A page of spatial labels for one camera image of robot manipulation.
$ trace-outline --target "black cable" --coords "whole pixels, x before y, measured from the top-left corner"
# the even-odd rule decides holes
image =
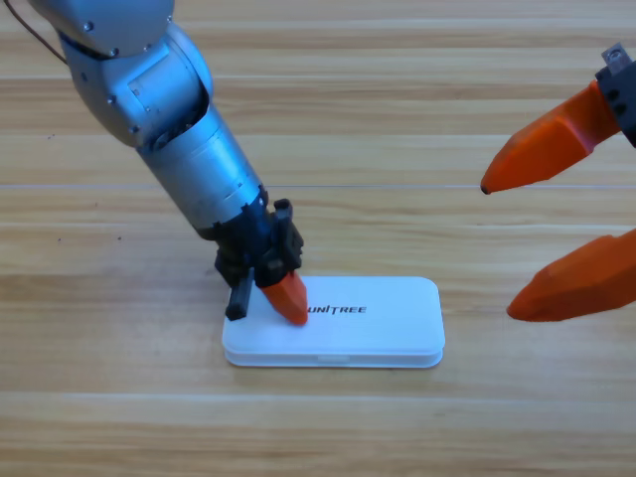
[[[9,11],[11,12],[11,15],[13,15],[15,17],[16,20],[18,20],[18,22],[20,22],[20,24],[27,29],[27,31],[33,35],[34,37],[36,37],[38,39],[38,41],[40,43],[42,43],[45,47],[47,47],[49,49],[49,51],[51,53],[53,53],[56,57],[58,57],[58,60],[60,60],[62,63],[64,63],[65,65],[67,65],[67,60],[60,55],[55,48],[53,48],[51,46],[51,44],[49,42],[47,42],[44,38],[42,38],[38,32],[36,32],[33,28],[31,28],[29,26],[29,24],[27,22],[25,22],[23,20],[23,18],[18,14],[18,12],[15,11],[15,9],[13,8],[13,6],[11,5],[11,3],[9,2],[9,0],[4,0],[4,4],[7,6],[7,8],[9,9]]]

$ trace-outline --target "white case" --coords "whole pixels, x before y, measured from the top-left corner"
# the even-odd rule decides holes
[[[429,368],[445,344],[439,292],[421,277],[304,276],[309,321],[288,323],[254,287],[226,317],[228,361],[248,367]]]

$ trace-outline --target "wood grain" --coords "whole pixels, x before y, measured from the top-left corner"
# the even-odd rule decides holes
[[[55,41],[26,1],[17,8]],[[227,364],[228,296],[134,151],[0,16],[0,475],[628,477],[634,306],[505,308],[546,263],[634,226],[618,135],[485,197],[509,135],[583,88],[631,1],[179,0],[220,110],[306,239],[305,274],[423,275],[437,368]]]

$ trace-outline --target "silver robotic arm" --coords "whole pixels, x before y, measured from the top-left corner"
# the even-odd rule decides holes
[[[215,108],[212,76],[173,22],[174,0],[29,0],[59,34],[76,90],[115,138],[135,148],[203,239],[245,316],[255,281],[290,322],[307,320],[296,270],[303,240],[287,200],[267,193]]]

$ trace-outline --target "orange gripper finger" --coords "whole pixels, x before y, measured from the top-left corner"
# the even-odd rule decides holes
[[[294,325],[304,325],[308,319],[307,288],[300,275],[291,271],[275,285],[261,288],[271,306]]]
[[[524,321],[561,321],[636,301],[636,230],[605,236],[551,263],[513,300]]]
[[[484,194],[545,181],[592,153],[620,131],[598,83],[526,126],[495,156],[481,182]]]

